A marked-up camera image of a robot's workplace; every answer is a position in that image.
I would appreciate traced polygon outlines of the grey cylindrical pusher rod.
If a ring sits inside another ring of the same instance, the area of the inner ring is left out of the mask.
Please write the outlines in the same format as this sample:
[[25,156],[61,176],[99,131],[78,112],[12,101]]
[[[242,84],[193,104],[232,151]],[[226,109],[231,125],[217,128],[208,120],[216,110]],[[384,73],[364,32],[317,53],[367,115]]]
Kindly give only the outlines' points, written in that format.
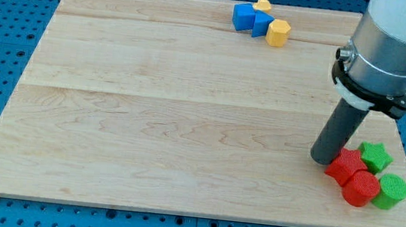
[[311,158],[330,165],[368,115],[368,110],[352,107],[343,98],[338,102],[311,148]]

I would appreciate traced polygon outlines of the black white tool flange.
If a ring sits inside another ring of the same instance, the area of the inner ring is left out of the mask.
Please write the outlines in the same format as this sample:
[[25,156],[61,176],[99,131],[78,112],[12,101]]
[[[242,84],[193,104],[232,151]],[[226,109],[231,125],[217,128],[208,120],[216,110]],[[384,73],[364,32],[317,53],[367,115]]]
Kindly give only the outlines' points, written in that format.
[[336,60],[332,66],[332,79],[338,94],[351,107],[364,112],[379,111],[394,120],[398,120],[406,114],[406,93],[394,96],[368,91],[348,76],[343,62],[339,60]]

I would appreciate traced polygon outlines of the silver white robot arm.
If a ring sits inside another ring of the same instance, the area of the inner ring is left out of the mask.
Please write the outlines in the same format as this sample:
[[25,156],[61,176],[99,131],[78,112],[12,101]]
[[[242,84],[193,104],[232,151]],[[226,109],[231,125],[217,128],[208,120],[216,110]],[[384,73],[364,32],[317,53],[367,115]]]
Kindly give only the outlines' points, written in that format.
[[355,32],[335,52],[332,82],[341,99],[311,148],[328,165],[370,111],[406,114],[406,0],[369,0]]

